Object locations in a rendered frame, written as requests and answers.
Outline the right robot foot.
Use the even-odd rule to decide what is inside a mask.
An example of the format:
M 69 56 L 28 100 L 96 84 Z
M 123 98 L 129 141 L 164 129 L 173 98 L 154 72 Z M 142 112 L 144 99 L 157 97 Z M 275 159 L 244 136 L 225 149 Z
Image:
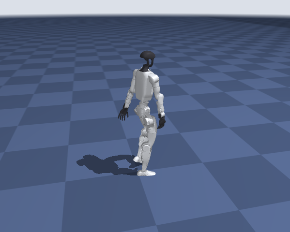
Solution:
M 148 171 L 146 170 L 146 172 L 142 172 L 142 170 L 138 170 L 137 175 L 138 176 L 151 176 L 151 175 L 155 175 L 155 172 L 152 171 Z

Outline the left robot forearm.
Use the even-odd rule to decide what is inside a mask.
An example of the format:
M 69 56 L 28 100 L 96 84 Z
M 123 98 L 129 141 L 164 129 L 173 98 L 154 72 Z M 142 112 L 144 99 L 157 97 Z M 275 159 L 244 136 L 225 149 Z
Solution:
M 131 103 L 131 100 L 132 100 L 133 95 L 134 94 L 132 92 L 130 92 L 130 90 L 128 90 L 127 97 L 125 99 L 125 106 L 124 106 L 124 108 L 128 108 L 129 107 L 129 104 Z

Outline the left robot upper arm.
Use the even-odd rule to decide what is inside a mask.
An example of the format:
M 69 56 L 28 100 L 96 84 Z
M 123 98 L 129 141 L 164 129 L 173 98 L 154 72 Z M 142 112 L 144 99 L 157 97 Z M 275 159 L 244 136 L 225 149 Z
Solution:
M 132 93 L 135 93 L 135 78 L 136 78 L 136 72 L 137 72 L 138 69 L 135 69 L 133 71 L 133 78 L 132 78 L 132 81 L 131 81 L 131 86 L 130 86 L 130 92 Z

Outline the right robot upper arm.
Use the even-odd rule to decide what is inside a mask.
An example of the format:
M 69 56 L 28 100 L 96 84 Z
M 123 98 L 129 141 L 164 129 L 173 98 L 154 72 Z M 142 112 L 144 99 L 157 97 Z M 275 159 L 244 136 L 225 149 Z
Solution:
M 154 96 L 155 98 L 158 100 L 158 96 L 161 94 L 160 93 L 160 86 L 159 86 L 159 77 L 156 74 L 149 74 L 149 81 L 152 84 L 153 87 L 153 92 L 154 92 Z

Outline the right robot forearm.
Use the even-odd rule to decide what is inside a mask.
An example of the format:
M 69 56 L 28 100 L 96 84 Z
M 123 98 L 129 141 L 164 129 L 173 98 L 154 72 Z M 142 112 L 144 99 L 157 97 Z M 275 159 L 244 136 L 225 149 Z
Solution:
M 157 108 L 158 108 L 157 111 L 158 111 L 158 114 L 161 114 L 161 117 L 164 117 L 165 116 L 164 106 L 163 106 L 163 99 L 164 99 L 163 94 L 160 94 L 158 96 L 158 101 L 156 102 Z

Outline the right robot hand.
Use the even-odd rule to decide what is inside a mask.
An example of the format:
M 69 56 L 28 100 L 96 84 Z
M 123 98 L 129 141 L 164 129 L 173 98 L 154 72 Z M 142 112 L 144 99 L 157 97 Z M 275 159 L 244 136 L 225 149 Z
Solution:
M 158 118 L 160 119 L 159 120 L 159 126 L 158 126 L 158 128 L 157 129 L 160 129 L 160 128 L 162 128 L 163 126 L 164 126 L 164 123 L 166 122 L 165 121 L 165 116 L 164 117 L 161 117 L 161 114 L 158 114 Z

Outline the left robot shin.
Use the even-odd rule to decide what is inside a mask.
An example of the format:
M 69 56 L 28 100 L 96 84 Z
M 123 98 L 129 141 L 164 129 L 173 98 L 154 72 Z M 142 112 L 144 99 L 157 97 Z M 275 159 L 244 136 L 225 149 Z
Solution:
M 142 130 L 143 130 L 143 128 L 142 128 Z M 141 135 L 139 137 L 139 148 L 138 148 L 138 153 L 137 153 L 137 156 L 139 156 L 140 159 L 141 159 L 141 154 L 142 154 L 141 145 L 142 145 L 143 142 L 147 142 L 148 141 L 147 136 L 143 136 L 142 135 L 142 130 L 141 130 Z

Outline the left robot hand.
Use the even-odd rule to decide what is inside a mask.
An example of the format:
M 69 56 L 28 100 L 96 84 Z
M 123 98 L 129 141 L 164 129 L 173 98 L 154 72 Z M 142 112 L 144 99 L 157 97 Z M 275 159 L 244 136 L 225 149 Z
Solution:
M 120 120 L 121 120 L 121 117 L 122 117 L 122 121 L 123 121 L 123 117 L 124 117 L 124 121 L 125 121 L 125 115 L 127 114 L 127 117 L 128 117 L 128 108 L 124 108 L 125 104 L 123 105 L 123 109 L 121 109 L 120 113 L 119 113 L 119 116 L 118 116 L 118 119 L 120 117 Z

